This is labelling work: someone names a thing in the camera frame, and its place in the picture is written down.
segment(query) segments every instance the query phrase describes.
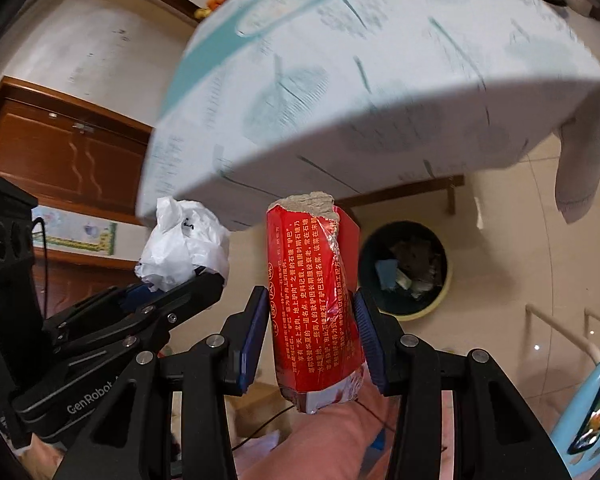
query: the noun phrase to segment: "white plastic bag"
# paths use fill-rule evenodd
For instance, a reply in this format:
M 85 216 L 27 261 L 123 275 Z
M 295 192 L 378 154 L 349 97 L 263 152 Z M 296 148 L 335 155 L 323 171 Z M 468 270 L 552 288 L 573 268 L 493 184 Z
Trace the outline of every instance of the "white plastic bag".
M 136 265 L 136 276 L 165 292 L 206 267 L 229 276 L 229 231 L 200 202 L 171 196 L 158 199 L 158 225 Z

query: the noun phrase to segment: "person's leg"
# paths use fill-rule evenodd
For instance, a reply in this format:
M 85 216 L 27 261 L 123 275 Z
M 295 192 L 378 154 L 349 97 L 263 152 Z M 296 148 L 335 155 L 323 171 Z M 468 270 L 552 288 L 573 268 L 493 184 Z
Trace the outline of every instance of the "person's leg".
M 356 480 L 366 448 L 382 429 L 378 418 L 385 420 L 387 408 L 388 399 L 365 373 L 358 402 L 332 404 L 304 416 L 287 440 L 240 479 Z
M 398 402 L 392 404 L 388 416 L 388 422 L 395 427 L 398 415 Z M 387 433 L 385 452 L 378 459 L 366 480 L 384 480 L 389 468 L 394 435 Z M 442 447 L 440 453 L 440 480 L 453 480 L 454 477 L 454 396 L 453 392 L 442 391 Z

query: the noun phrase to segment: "wooden door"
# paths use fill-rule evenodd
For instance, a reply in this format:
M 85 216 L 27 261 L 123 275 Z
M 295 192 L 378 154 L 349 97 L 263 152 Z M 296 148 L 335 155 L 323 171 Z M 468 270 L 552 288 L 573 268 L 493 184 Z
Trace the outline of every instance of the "wooden door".
M 151 128 L 35 84 L 0 83 L 0 174 L 42 205 L 138 223 L 134 210 Z M 111 285 L 135 283 L 135 262 L 48 250 L 33 269 L 48 315 Z
M 5 100 L 0 175 L 32 195 L 133 216 L 146 143 Z

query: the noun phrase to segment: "table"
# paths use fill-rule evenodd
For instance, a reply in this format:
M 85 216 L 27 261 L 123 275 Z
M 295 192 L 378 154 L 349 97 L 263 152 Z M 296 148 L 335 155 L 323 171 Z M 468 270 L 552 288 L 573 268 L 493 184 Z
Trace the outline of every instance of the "table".
M 290 194 L 504 168 L 551 131 L 573 222 L 600 179 L 600 65 L 541 0 L 228 0 L 176 70 L 136 214 L 170 194 L 240 230 Z

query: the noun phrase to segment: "red wrapper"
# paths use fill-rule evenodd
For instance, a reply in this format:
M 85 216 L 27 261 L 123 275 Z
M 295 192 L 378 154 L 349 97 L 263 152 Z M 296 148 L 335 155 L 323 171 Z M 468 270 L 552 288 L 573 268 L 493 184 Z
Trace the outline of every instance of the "red wrapper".
M 359 240 L 358 226 L 326 193 L 291 196 L 267 211 L 276 376 L 302 412 L 351 400 L 362 383 L 350 300 Z

